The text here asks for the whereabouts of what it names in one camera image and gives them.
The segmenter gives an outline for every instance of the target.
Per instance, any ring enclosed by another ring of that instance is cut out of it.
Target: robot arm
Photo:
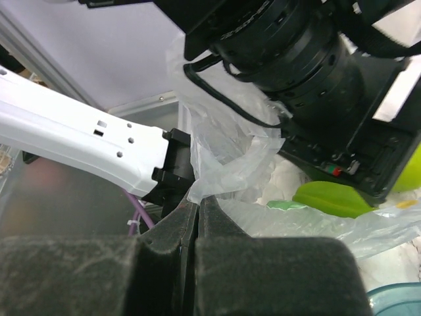
[[[128,122],[0,68],[0,144],[96,174],[147,195],[164,167],[160,128]]]

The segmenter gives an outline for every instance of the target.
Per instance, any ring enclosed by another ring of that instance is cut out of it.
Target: metal frame
[[[63,76],[60,68],[48,60],[47,54],[32,44],[35,39],[31,38],[29,34],[25,34],[18,26],[18,21],[11,21],[5,13],[0,11],[0,43],[25,67],[42,78],[50,88],[99,108],[99,105],[84,93],[82,87]]]
[[[126,103],[108,110],[108,114],[116,117],[127,117],[142,111],[149,111],[177,103],[178,99],[173,91],[160,93],[140,101]]]
[[[182,103],[178,104],[178,128],[191,134],[191,115]]]

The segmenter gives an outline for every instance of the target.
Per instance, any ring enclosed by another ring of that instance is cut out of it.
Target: clear plastic bag
[[[221,208],[252,237],[332,237],[344,242],[357,259],[365,259],[421,235],[421,200],[407,209],[389,207],[357,219],[327,215],[316,209],[270,209],[235,200],[218,200]]]
[[[203,198],[223,194],[253,203],[270,180],[269,166],[283,144],[280,130],[248,122],[192,84],[183,72],[183,51],[184,39],[179,38],[168,54],[168,65],[178,99],[192,117],[191,163],[198,180],[188,198],[199,204]],[[252,84],[228,76],[222,65],[200,76],[254,117],[279,124],[267,97]]]
[[[180,38],[168,54],[168,67],[178,98],[192,116],[191,163],[197,181],[188,200],[199,204],[216,195],[221,208],[251,236],[333,237],[345,242],[357,258],[376,255],[420,235],[420,204],[405,210],[388,207],[357,219],[310,207],[281,211],[262,206],[270,200],[290,200],[308,179],[276,155],[283,144],[279,130],[242,119],[186,78],[183,52],[184,39]],[[253,85],[238,82],[221,66],[200,75],[258,119],[279,123],[277,113]]]

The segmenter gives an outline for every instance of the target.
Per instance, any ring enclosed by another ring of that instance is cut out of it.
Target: purple cable
[[[153,223],[149,214],[143,208],[142,204],[140,204],[139,200],[133,194],[130,194],[126,190],[123,190],[123,192],[127,196],[127,198],[129,199],[129,201],[133,204],[134,208],[136,209],[136,211],[134,213],[134,216],[133,216],[133,221],[136,221],[136,220],[139,219],[139,217],[141,217],[143,219],[143,221],[145,222],[147,228],[151,229],[152,227],[154,227],[155,224]],[[134,235],[135,229],[136,229],[136,224],[130,225],[130,231],[129,231],[130,236]]]

